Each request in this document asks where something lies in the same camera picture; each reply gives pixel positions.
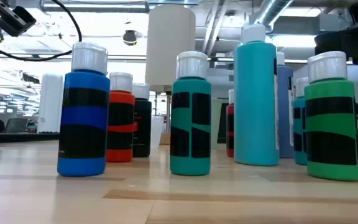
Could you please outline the teal green small paint bottle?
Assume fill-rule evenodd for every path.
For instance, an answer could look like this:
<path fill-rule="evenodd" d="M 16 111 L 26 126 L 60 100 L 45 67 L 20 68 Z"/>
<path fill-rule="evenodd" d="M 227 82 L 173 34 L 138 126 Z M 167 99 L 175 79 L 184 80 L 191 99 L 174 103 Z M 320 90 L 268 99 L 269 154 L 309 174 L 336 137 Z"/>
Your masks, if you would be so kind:
<path fill-rule="evenodd" d="M 176 175 L 208 175 L 211 167 L 211 84 L 208 57 L 197 51 L 177 56 L 172 85 L 170 171 Z"/>

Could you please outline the white building pillar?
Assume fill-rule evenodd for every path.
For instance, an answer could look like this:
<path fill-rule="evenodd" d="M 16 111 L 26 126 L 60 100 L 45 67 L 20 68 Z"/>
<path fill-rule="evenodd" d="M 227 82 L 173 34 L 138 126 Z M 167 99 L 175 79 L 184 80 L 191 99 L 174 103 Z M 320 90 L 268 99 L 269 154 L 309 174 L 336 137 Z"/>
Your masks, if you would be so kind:
<path fill-rule="evenodd" d="M 42 76 L 38 133 L 59 133 L 62 115 L 64 76 L 45 73 Z"/>

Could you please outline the silver ventilation duct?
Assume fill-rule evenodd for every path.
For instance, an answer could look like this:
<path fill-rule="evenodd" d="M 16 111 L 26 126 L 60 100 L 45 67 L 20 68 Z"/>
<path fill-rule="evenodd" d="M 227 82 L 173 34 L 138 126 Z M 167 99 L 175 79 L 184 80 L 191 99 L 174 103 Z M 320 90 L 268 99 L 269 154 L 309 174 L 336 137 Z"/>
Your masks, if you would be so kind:
<path fill-rule="evenodd" d="M 256 13 L 254 24 L 271 26 L 290 6 L 294 0 L 263 0 L 260 10 Z"/>

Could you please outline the turquoise small paint bottle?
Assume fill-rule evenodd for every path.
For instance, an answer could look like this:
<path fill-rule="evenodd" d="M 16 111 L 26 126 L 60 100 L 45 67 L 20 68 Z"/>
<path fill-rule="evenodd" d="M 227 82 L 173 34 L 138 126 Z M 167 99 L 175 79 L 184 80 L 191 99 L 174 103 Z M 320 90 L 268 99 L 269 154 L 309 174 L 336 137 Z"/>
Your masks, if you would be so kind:
<path fill-rule="evenodd" d="M 309 84 L 308 77 L 299 78 L 295 83 L 295 99 L 293 100 L 293 134 L 294 160 L 298 165 L 307 165 L 306 150 L 306 114 L 305 87 Z"/>

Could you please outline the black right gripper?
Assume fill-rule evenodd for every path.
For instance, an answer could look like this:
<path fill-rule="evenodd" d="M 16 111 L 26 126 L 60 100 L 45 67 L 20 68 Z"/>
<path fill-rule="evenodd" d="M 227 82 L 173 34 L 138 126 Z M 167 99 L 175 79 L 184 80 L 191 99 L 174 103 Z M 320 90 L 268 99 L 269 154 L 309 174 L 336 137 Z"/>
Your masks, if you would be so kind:
<path fill-rule="evenodd" d="M 346 30 L 317 35 L 314 41 L 315 55 L 341 51 L 346 54 L 347 58 L 352 59 L 354 65 L 358 65 L 358 23 Z"/>

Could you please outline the blue small paint bottle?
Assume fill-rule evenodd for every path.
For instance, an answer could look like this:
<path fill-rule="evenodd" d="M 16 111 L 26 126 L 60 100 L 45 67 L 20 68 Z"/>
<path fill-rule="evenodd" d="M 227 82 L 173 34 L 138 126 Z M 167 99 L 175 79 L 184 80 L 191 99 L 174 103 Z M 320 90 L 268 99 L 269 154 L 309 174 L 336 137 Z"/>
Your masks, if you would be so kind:
<path fill-rule="evenodd" d="M 65 177 L 102 174 L 106 166 L 106 137 L 110 79 L 108 51 L 77 42 L 71 72 L 65 75 L 57 172 Z"/>

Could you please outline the orange small paint bottle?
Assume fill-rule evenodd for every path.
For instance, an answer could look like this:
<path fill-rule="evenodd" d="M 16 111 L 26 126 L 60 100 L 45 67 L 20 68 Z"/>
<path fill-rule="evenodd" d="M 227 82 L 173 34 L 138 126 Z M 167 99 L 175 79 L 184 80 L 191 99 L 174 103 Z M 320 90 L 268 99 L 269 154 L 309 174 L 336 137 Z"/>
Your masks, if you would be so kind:
<path fill-rule="evenodd" d="M 133 77 L 111 72 L 108 114 L 107 162 L 130 162 L 133 153 L 134 106 Z"/>

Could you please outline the large periwinkle paint bottle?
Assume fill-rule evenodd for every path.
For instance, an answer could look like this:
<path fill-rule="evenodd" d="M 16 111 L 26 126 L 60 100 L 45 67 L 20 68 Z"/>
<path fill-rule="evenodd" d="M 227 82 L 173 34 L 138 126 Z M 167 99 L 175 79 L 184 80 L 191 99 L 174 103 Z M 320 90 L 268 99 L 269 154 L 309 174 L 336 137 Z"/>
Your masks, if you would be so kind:
<path fill-rule="evenodd" d="M 293 158 L 293 69 L 285 65 L 285 54 L 277 52 L 278 138 L 281 158 Z"/>

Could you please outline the black small paint bottle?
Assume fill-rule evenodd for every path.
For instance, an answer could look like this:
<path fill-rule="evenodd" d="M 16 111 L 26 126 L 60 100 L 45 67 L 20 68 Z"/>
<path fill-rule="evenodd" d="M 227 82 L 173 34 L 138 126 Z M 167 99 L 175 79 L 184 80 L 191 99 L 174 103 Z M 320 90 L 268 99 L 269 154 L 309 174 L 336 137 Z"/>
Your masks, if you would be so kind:
<path fill-rule="evenodd" d="M 133 157 L 149 157 L 152 115 L 150 86 L 147 83 L 134 83 L 132 93 L 135 96 Z"/>

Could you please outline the mint green cup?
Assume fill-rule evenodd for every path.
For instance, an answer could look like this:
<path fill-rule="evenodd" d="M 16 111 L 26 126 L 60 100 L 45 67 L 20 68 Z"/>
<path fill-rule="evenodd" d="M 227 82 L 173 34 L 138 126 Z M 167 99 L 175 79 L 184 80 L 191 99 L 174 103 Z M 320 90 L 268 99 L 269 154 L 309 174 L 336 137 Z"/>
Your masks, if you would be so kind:
<path fill-rule="evenodd" d="M 221 118 L 222 101 L 217 98 L 211 99 L 211 149 L 218 148 L 219 124 Z"/>

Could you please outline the large turquoise paint bottle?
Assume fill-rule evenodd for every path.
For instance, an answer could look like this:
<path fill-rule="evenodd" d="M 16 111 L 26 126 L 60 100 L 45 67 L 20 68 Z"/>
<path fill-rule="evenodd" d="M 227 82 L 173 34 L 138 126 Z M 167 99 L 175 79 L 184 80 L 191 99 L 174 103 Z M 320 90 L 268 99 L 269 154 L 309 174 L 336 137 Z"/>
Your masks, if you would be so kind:
<path fill-rule="evenodd" d="M 262 24 L 242 28 L 234 51 L 234 160 L 279 165 L 277 49 Z"/>

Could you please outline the red small paint bottle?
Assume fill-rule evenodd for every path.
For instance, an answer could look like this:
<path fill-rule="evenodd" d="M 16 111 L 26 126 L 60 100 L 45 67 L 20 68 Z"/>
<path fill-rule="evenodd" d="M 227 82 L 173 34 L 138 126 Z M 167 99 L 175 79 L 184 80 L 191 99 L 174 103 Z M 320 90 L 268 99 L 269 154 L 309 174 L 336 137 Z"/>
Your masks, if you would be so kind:
<path fill-rule="evenodd" d="M 229 104 L 226 106 L 226 154 L 234 157 L 234 89 L 228 91 Z"/>

